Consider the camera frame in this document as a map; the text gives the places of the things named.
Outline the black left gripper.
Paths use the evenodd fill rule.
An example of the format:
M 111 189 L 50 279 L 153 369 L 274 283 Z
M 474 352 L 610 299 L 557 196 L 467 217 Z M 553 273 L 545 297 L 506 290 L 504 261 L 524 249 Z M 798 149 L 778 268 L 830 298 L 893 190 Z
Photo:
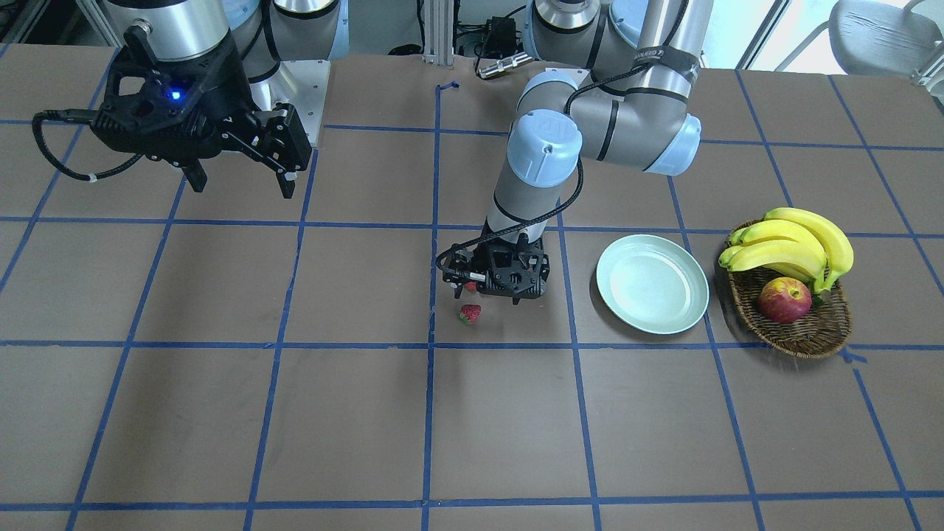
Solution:
M 444 251 L 441 272 L 444 282 L 456 288 L 475 281 L 479 293 L 505 296 L 517 305 L 519 300 L 538 299 L 546 293 L 549 256 L 542 238 L 529 242 L 526 235 L 520 235 L 516 243 L 496 238 L 479 244 L 474 252 L 468 249 Z M 473 273 L 485 278 L 473 279 Z

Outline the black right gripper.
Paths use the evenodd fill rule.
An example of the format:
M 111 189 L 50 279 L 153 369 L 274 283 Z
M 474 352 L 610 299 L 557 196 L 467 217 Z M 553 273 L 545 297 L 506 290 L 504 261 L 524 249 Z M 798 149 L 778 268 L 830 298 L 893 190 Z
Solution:
M 291 199 L 297 174 L 313 148 L 290 103 L 257 111 L 230 32 L 196 58 L 164 61 L 140 26 L 125 31 L 125 45 L 108 70 L 103 103 L 91 130 L 110 149 L 178 162 L 196 194 L 208 176 L 199 159 L 240 151 L 274 172 Z

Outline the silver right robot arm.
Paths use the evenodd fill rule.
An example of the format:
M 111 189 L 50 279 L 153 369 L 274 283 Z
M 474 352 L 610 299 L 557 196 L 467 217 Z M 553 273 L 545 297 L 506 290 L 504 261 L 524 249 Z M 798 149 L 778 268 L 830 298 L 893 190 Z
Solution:
M 108 1 L 122 49 L 92 133 L 110 149 L 165 161 L 193 191 L 201 165 L 239 152 L 266 165 L 283 198 L 308 168 L 313 129 L 289 63 L 350 53 L 347 1 Z

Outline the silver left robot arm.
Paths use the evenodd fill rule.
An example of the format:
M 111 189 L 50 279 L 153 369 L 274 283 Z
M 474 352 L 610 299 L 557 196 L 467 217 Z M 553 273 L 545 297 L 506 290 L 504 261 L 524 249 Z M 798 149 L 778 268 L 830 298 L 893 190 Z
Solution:
M 584 161 L 674 176 L 701 140 L 687 108 L 711 1 L 530 1 L 526 13 L 526 53 L 586 77 L 546 70 L 526 84 L 481 235 L 436 259 L 455 298 L 546 292 L 546 222 L 573 203 L 563 186 Z

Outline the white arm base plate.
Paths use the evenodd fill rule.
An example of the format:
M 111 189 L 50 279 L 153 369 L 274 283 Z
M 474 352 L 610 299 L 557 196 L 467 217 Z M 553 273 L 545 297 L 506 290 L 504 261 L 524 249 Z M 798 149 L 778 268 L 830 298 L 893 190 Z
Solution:
M 328 81 L 333 64 L 329 60 L 293 60 L 250 80 L 255 103 L 264 111 L 277 104 L 296 108 L 311 147 L 316 148 L 322 129 Z

